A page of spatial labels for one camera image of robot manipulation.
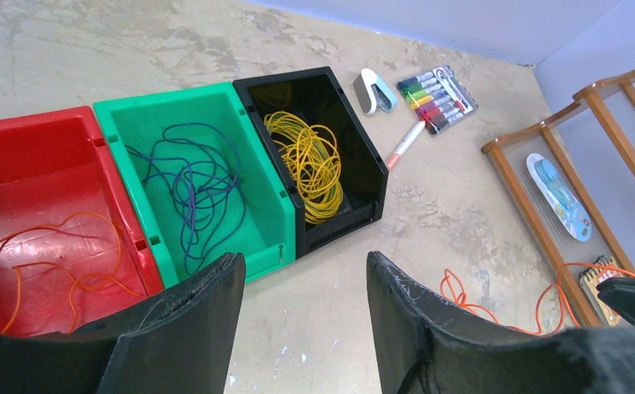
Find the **wire bundle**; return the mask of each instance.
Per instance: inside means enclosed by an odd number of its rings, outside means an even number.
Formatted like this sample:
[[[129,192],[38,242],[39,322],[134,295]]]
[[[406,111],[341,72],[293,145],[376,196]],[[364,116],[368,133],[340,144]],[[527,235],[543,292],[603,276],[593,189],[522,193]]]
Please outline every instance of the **wire bundle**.
[[[284,111],[266,115],[264,125],[305,202],[305,221],[320,224],[334,217],[344,199],[334,133],[323,125],[308,126]],[[329,139],[322,138],[318,131]]]
[[[170,131],[186,127],[211,130],[221,136],[231,147],[235,155],[235,172],[224,162],[221,151],[208,144],[201,144],[185,137],[170,137]],[[167,151],[185,151],[194,149],[194,156],[201,158],[190,161],[184,157],[162,156],[159,149]],[[247,210],[239,189],[240,155],[231,140],[216,127],[203,122],[179,123],[166,127],[160,140],[151,147],[148,155],[126,146],[127,152],[147,163],[146,172],[141,179],[145,188],[152,180],[160,178],[170,192],[175,211],[182,219],[180,226],[180,247],[183,251],[183,266],[187,275],[193,275],[203,266],[209,254],[231,238],[242,225]],[[217,237],[219,227],[224,223],[228,209],[228,200],[235,191],[240,196],[243,211],[235,228],[220,240]]]
[[[82,291],[96,291],[96,290],[101,290],[105,287],[105,285],[107,285],[109,282],[113,282],[116,285],[118,285],[119,287],[121,287],[122,289],[124,289],[126,292],[134,295],[134,296],[144,296],[141,295],[140,293],[131,290],[129,287],[127,287],[126,285],[124,285],[123,283],[119,282],[117,279],[115,279],[115,275],[117,273],[117,270],[119,270],[119,267],[121,265],[121,260],[122,260],[122,242],[121,242],[121,238],[119,237],[119,231],[117,231],[117,228],[115,226],[114,223],[112,223],[112,221],[110,221],[110,219],[106,218],[105,216],[101,215],[100,213],[96,213],[96,212],[90,212],[90,211],[83,211],[83,212],[77,212],[77,213],[73,213],[72,215],[68,216],[66,219],[64,219],[62,222],[57,223],[57,224],[52,224],[52,223],[46,223],[46,224],[40,224],[38,226],[32,226],[32,227],[28,227],[24,230],[20,230],[20,231],[16,231],[8,236],[4,236],[2,239],[0,239],[0,254],[1,251],[3,250],[3,248],[6,247],[6,245],[8,244],[8,242],[10,240],[12,240],[13,238],[16,238],[17,236],[21,235],[21,234],[25,234],[26,232],[30,232],[30,231],[36,231],[36,230],[49,230],[49,231],[57,231],[60,232],[62,234],[65,235],[69,235],[69,236],[73,236],[73,234],[67,233],[65,231],[61,231],[59,230],[59,227],[63,226],[64,224],[66,224],[67,222],[69,222],[72,218],[76,217],[76,216],[80,216],[80,215],[89,215],[89,216],[94,216],[96,218],[102,219],[103,221],[107,222],[111,227],[112,227],[112,231],[115,234],[115,238],[117,240],[117,262],[115,263],[115,268],[112,270],[111,273],[87,273],[81,277],[74,277],[74,275],[66,268],[64,268],[63,265],[59,264],[59,263],[53,263],[51,261],[39,261],[36,263],[26,263],[26,264],[20,264],[20,265],[16,265],[14,267],[12,267],[13,269],[16,270],[16,307],[13,309],[13,314],[11,315],[11,317],[8,320],[8,323],[6,323],[6,325],[3,327],[3,329],[1,330],[1,334],[5,334],[6,332],[8,332],[8,329],[11,328],[11,326],[13,325],[13,323],[16,321],[17,317],[18,317],[18,313],[21,310],[21,305],[22,305],[22,291],[23,291],[23,276],[21,273],[21,269],[25,269],[25,268],[29,268],[29,267],[35,267],[35,266],[40,266],[40,265],[45,265],[45,266],[49,266],[52,268],[57,268],[59,270],[61,270],[62,272],[64,272],[73,282],[73,285],[71,286],[71,289],[69,290],[69,306],[71,307],[71,313],[73,315],[73,319],[71,322],[71,326],[69,327],[69,329],[66,332],[73,332],[76,329],[76,326],[78,325],[78,310],[76,309],[76,306],[74,304],[74,292],[76,290],[76,288],[81,289]],[[101,277],[103,280],[95,285],[91,285],[91,286],[86,286],[84,284],[84,282],[87,279],[90,278],[95,278],[95,277]]]

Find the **blue stapler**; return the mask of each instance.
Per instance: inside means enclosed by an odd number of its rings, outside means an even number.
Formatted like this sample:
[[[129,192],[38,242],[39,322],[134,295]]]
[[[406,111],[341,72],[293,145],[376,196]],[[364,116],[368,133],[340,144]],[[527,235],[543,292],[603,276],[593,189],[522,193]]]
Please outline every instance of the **blue stapler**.
[[[361,110],[366,115],[373,114],[378,108],[389,112],[397,104],[397,97],[392,93],[392,90],[370,68],[361,70],[359,76],[354,80],[354,90],[359,98]]]

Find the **red plastic bin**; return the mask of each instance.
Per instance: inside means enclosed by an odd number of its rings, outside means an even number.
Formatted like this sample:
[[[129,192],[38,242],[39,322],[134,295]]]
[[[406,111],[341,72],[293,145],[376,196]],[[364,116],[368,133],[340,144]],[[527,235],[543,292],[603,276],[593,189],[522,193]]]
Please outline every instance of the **red plastic bin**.
[[[72,297],[77,327],[162,291],[158,267],[90,108],[0,120],[0,240],[84,211],[99,213],[116,226],[122,257],[114,278],[139,295],[112,281],[97,290],[77,288]],[[93,214],[77,214],[58,231],[22,233],[0,249],[0,332],[16,307],[16,265],[59,263],[78,278],[111,273],[118,256],[112,225]],[[20,272],[21,306],[6,334],[67,332],[73,322],[69,292],[74,280],[43,264]],[[89,277],[83,285],[103,280]]]

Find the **storage bin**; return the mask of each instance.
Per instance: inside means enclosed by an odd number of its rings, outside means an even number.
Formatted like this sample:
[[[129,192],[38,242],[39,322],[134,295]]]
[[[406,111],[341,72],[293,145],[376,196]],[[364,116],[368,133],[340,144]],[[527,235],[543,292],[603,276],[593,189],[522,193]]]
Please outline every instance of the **storage bin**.
[[[166,288],[226,252],[244,255],[248,281],[295,261],[295,210],[231,83],[106,101],[96,103],[94,109]],[[190,211],[176,210],[170,186],[162,177],[146,181],[151,175],[149,171],[155,170],[150,170],[140,156],[130,154],[135,149],[150,155],[155,146],[156,156],[179,158],[156,161],[159,171],[171,173],[178,173],[182,171],[181,167],[187,166],[181,159],[187,163],[207,160],[206,151],[197,146],[170,142],[156,144],[166,128],[188,122],[204,122],[220,133],[207,126],[189,125],[171,129],[167,136],[208,145],[207,150],[216,149],[219,163],[227,166],[230,172],[239,173],[238,189],[228,194],[224,200],[225,208],[200,209],[195,213],[196,218],[208,218],[211,224],[193,231],[199,238],[192,246],[189,233],[181,235],[181,229],[191,223],[188,220]],[[240,157],[239,166],[234,149]],[[209,163],[203,165],[206,167],[201,167],[201,172],[215,168]],[[178,187],[191,183],[185,183],[179,177],[172,179],[180,180]],[[193,197],[197,201],[197,191],[194,196],[184,197],[184,201]],[[193,250],[195,257],[199,257],[187,258],[187,269],[185,256],[192,253],[185,250]]]
[[[102,215],[96,216],[85,211]],[[69,292],[75,278],[88,273],[110,274],[116,267],[117,236],[121,261],[114,282],[93,291],[76,289],[77,326],[116,313],[162,291],[162,282],[144,233],[136,220],[105,140],[88,107],[0,120],[0,332],[20,306],[6,334],[29,337],[71,328]],[[83,280],[85,286],[102,277]]]
[[[298,258],[382,218],[387,168],[330,67],[236,80],[233,85],[295,206]],[[305,222],[305,203],[264,125],[264,116],[276,111],[293,113],[309,125],[322,124],[336,135],[345,198],[327,222]]]

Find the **orange wire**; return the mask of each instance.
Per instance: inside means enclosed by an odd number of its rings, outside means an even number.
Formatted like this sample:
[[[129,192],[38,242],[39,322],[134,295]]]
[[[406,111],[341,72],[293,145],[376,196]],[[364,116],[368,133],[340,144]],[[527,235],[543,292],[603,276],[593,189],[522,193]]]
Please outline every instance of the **orange wire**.
[[[606,271],[616,271],[618,273],[622,273],[624,275],[627,275],[628,277],[633,277],[635,278],[635,273],[631,273],[629,271],[627,271],[626,269],[622,269],[622,268],[616,268],[616,267],[606,267],[604,265],[598,265],[598,264],[589,264],[589,263],[565,263],[565,266],[581,266],[581,267],[587,267],[587,268],[598,268],[598,269],[602,269],[602,270],[606,270]],[[447,300],[450,300],[454,303],[456,303],[459,307],[466,309],[468,312],[470,312],[471,314],[475,314],[477,316],[479,316],[477,314],[476,309],[480,309],[483,310],[485,313],[487,313],[491,319],[494,321],[494,323],[499,323],[499,319],[496,318],[496,316],[486,307],[482,306],[482,305],[478,305],[478,304],[469,304],[467,302],[467,293],[465,292],[465,287],[463,286],[462,281],[460,281],[460,278],[455,275],[452,271],[450,271],[448,268],[446,268],[443,271],[443,279],[441,280],[441,284],[439,285],[439,290],[441,291],[441,295],[443,297],[445,297]],[[460,294],[456,294],[455,289],[453,287],[453,285],[450,283],[450,279],[454,278],[456,282],[458,282],[458,286],[460,288]],[[445,291],[444,285],[447,285],[447,288],[450,292],[450,296],[448,296],[447,292]],[[557,327],[552,330],[549,334],[543,334],[542,333],[542,325],[540,323],[540,305],[542,303],[542,300],[545,298],[546,294],[552,289],[555,288],[557,290],[557,295],[559,297],[559,307],[560,307],[560,320],[559,320],[559,324],[557,325]],[[578,320],[576,319],[576,316],[573,314],[573,310],[571,309],[571,305],[569,304],[569,299],[566,297],[566,294],[564,293],[564,291],[561,288],[561,283],[560,283],[560,276],[559,274],[557,274],[557,281],[556,283],[552,283],[551,285],[549,285],[541,294],[540,297],[537,299],[537,303],[535,305],[535,324],[537,325],[537,330],[534,332],[528,331],[528,330],[524,330],[520,327],[515,327],[515,326],[507,326],[508,328],[513,328],[516,331],[520,331],[520,332],[525,332],[526,334],[530,334],[530,335],[536,335],[536,336],[542,336],[542,335],[554,335],[557,332],[559,332],[561,330],[561,328],[564,326],[564,309],[566,309],[566,311],[569,313],[569,317],[571,318],[573,324],[576,325],[576,327],[581,327],[581,325],[578,323]]]
[[[117,270],[119,269],[120,265],[121,265],[121,259],[122,259],[122,244],[121,244],[121,238],[119,237],[119,231],[117,231],[117,227],[115,226],[115,224],[110,221],[110,219],[106,218],[105,216],[103,216],[100,213],[96,213],[96,212],[90,212],[90,211],[79,211],[77,213],[73,213],[72,215],[66,217],[66,219],[64,219],[62,222],[57,223],[57,224],[52,224],[52,223],[48,223],[48,224],[41,224],[38,226],[32,226],[29,227],[25,230],[22,231],[16,231],[8,236],[3,237],[2,239],[0,239],[0,252],[1,250],[6,246],[6,243],[8,241],[10,241],[12,238],[15,238],[16,236],[19,236],[20,234],[24,234],[26,232],[29,231],[33,231],[33,230],[53,230],[53,231],[58,231],[58,228],[60,226],[63,226],[64,224],[66,224],[66,222],[68,222],[69,220],[71,220],[73,217],[78,216],[78,215],[92,215],[95,216],[97,218],[101,218],[102,220],[104,220],[105,222],[107,222],[108,224],[110,224],[110,226],[112,227],[112,230],[115,233],[115,238],[117,240],[117,262],[115,264],[115,268],[112,270],[111,273],[107,274],[107,273],[87,273],[79,278],[75,278],[71,272],[69,272],[68,269],[64,268],[63,265],[58,264],[58,263],[53,263],[53,262],[49,262],[49,261],[41,261],[41,262],[37,262],[37,263],[26,263],[26,264],[21,264],[21,265],[16,265],[15,267],[13,267],[13,269],[16,270],[16,279],[17,279],[17,288],[16,288],[16,307],[13,309],[13,314],[11,315],[11,318],[9,318],[8,323],[6,323],[6,326],[4,326],[4,328],[1,330],[1,334],[5,334],[8,329],[13,325],[13,323],[16,321],[16,318],[18,316],[18,312],[21,309],[21,302],[22,302],[22,275],[21,275],[21,269],[22,268],[28,268],[28,267],[33,267],[36,265],[51,265],[54,268],[59,268],[60,270],[62,270],[74,283],[71,286],[71,289],[69,290],[69,306],[71,307],[71,312],[73,315],[73,320],[71,323],[71,327],[69,329],[68,332],[73,332],[76,329],[76,325],[78,324],[78,310],[76,309],[75,305],[74,305],[74,300],[73,300],[73,295],[74,295],[74,290],[79,287],[81,290],[87,290],[87,291],[92,291],[92,290],[97,290],[102,288],[103,286],[105,286],[107,283],[109,282],[114,282],[115,284],[117,284],[119,287],[121,287],[122,289],[124,289],[125,291],[127,291],[128,293],[134,295],[134,296],[141,296],[140,293],[138,293],[137,291],[134,291],[132,289],[130,289],[129,287],[127,287],[125,284],[119,282],[117,279],[115,279],[115,275]],[[93,285],[93,286],[86,286],[82,283],[82,281],[88,277],[105,277],[105,279],[100,282],[97,285]]]

